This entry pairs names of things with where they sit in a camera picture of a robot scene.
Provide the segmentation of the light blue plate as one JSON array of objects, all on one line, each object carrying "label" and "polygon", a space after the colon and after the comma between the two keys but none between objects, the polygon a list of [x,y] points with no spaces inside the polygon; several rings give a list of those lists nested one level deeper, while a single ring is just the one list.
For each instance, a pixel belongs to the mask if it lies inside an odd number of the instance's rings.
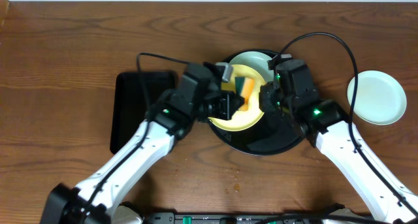
[{"label": "light blue plate", "polygon": [[266,82],[273,81],[274,71],[268,68],[268,61],[272,58],[262,52],[247,51],[234,56],[230,64],[245,65],[256,70]]},{"label": "light blue plate", "polygon": [[407,108],[407,98],[400,83],[381,71],[364,71],[352,78],[347,87],[348,102],[352,102],[355,81],[358,82],[354,113],[375,125],[398,121]]}]

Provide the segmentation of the yellow plate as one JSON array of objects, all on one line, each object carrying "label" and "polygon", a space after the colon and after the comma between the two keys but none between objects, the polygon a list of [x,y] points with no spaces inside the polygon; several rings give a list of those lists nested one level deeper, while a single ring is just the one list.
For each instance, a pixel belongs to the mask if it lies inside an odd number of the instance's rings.
[{"label": "yellow plate", "polygon": [[235,91],[235,78],[237,76],[248,77],[255,80],[253,91],[249,97],[248,109],[246,111],[236,111],[231,120],[221,120],[210,118],[210,121],[220,129],[226,131],[243,131],[255,125],[263,116],[259,108],[260,87],[265,85],[264,78],[254,69],[245,65],[232,65],[233,72],[229,83],[222,83],[221,89]]}]

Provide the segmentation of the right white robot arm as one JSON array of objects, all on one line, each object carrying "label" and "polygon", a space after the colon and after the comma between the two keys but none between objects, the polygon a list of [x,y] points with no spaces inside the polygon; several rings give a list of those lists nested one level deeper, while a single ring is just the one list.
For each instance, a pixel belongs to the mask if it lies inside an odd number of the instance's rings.
[{"label": "right white robot arm", "polygon": [[276,56],[268,68],[274,77],[261,86],[260,109],[281,114],[298,136],[332,161],[376,221],[416,223],[417,195],[370,149],[351,115],[337,102],[320,98],[307,64]]}]

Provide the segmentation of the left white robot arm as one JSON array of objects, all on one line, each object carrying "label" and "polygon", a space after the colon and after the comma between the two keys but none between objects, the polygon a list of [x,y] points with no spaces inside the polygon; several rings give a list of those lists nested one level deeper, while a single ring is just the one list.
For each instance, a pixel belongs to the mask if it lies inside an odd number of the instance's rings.
[{"label": "left white robot arm", "polygon": [[244,98],[221,89],[231,81],[229,63],[188,64],[178,87],[161,94],[131,139],[103,167],[74,188],[53,188],[41,223],[110,223],[126,194],[190,132],[195,120],[232,118]]}]

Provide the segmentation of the green yellow sponge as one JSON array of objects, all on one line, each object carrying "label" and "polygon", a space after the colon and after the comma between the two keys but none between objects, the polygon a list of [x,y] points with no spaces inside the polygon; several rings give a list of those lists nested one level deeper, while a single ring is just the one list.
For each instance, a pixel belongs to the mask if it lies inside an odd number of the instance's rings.
[{"label": "green yellow sponge", "polygon": [[244,103],[238,109],[239,111],[247,111],[249,106],[249,98],[255,86],[255,80],[250,77],[236,76],[235,77],[235,89],[236,93],[244,99]]}]

